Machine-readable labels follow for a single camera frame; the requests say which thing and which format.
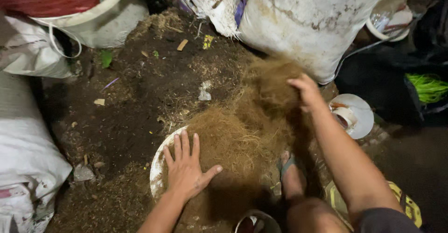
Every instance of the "foot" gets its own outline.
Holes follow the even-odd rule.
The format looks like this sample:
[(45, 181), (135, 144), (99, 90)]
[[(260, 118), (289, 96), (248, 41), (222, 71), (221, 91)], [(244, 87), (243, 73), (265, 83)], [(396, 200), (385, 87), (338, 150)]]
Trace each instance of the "foot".
[[(291, 154), (284, 151), (281, 156), (282, 167), (288, 162)], [(302, 171), (295, 165), (291, 164), (282, 176), (283, 194), (287, 201), (293, 198), (300, 198), (305, 195), (306, 178)]]

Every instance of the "purple stick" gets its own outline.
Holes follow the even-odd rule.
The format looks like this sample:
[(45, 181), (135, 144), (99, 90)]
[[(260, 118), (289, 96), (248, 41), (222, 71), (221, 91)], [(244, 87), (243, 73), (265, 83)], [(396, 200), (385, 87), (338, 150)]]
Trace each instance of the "purple stick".
[(120, 77), (115, 78), (113, 81), (111, 81), (108, 85), (106, 85), (100, 92), (103, 92), (107, 87), (109, 87), (112, 83), (114, 83), (116, 80), (118, 80)]

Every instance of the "leg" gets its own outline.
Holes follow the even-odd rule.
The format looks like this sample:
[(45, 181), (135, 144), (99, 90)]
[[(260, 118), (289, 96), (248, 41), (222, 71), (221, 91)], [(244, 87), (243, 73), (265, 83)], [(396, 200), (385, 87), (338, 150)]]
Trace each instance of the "leg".
[[(286, 164), (289, 152), (282, 155)], [(282, 176), (282, 187), (286, 201), (289, 202), (288, 228), (290, 233), (348, 233), (333, 209), (317, 198), (305, 198), (306, 178), (292, 164)]]

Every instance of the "dark soil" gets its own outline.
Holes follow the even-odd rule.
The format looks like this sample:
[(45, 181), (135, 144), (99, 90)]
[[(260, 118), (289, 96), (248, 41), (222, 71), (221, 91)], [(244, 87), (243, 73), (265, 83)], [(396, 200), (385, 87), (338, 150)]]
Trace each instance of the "dark soil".
[[(56, 143), (73, 166), (87, 155), (97, 175), (84, 183), (69, 177), (47, 232), (138, 229), (152, 205), (148, 166), (165, 136), (229, 98), (254, 58), (209, 24), (194, 40), (199, 23), (176, 9), (152, 15), (128, 36), (126, 47), (110, 49), (109, 68), (101, 67), (99, 50), (86, 48), (73, 64), (77, 78), (43, 80), (38, 102)], [(203, 49), (206, 34), (214, 37), (209, 49)], [(184, 39), (187, 45), (177, 51)], [(207, 80), (212, 100), (198, 101)], [(105, 105), (94, 104), (97, 98)]]

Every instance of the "green plastic strands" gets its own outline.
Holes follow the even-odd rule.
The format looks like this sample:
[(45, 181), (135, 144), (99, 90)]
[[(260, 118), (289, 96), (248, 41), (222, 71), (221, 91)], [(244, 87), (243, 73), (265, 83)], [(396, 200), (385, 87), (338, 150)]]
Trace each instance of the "green plastic strands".
[(448, 93), (448, 82), (437, 79), (436, 75), (406, 74), (406, 77), (414, 85), (421, 102), (438, 102)]

